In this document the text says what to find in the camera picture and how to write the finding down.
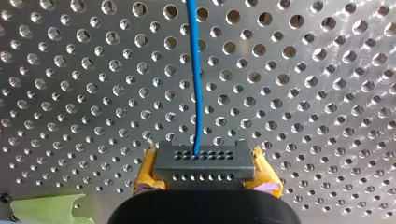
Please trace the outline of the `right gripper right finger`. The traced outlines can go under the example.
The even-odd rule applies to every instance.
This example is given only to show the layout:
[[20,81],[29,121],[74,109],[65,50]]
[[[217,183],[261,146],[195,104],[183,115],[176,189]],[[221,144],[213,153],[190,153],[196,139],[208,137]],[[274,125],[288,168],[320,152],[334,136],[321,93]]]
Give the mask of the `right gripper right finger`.
[[254,147],[251,152],[251,158],[255,166],[254,176],[252,180],[247,180],[243,183],[243,188],[267,192],[280,198],[283,194],[284,186],[271,164],[265,159],[262,149]]

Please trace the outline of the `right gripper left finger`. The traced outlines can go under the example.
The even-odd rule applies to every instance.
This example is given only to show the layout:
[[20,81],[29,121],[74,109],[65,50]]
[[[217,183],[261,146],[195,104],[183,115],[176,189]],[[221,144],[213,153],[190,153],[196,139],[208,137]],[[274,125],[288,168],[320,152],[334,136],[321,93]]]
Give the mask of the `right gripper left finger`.
[[149,148],[144,150],[144,159],[134,181],[133,195],[154,190],[165,190],[163,180],[155,180],[153,166],[156,161],[157,148],[151,139],[148,140]]

